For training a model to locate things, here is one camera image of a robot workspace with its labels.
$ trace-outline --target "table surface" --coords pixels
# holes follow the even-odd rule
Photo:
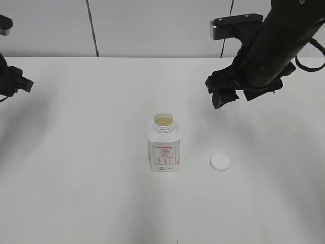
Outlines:
[[[325,70],[215,110],[204,82],[231,59],[7,62],[35,86],[0,104],[1,243],[325,243]],[[160,112],[181,125],[179,173],[149,165]]]

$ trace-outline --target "bottle neck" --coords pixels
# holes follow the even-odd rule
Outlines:
[[[158,114],[153,120],[152,127],[159,134],[171,133],[175,127],[174,118],[170,114]]]

